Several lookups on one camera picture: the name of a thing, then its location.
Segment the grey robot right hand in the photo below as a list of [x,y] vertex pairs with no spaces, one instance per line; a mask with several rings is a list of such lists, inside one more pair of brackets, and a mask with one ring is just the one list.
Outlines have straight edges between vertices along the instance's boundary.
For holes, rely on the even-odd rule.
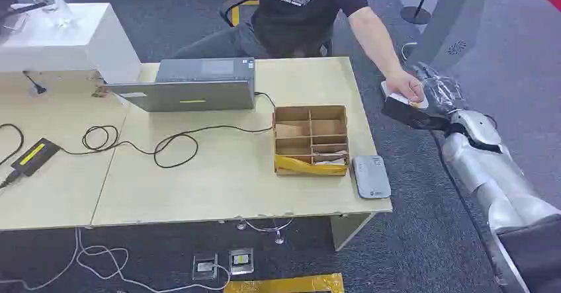
[[452,114],[467,109],[460,83],[455,78],[443,75],[423,62],[417,62],[411,68],[423,85],[429,110],[438,114]]

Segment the person's left hand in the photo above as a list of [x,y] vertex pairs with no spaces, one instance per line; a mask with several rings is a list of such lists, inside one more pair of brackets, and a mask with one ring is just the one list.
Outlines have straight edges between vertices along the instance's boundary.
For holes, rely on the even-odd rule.
[[399,93],[413,103],[420,103],[425,98],[422,83],[402,69],[389,73],[386,86],[390,93]]

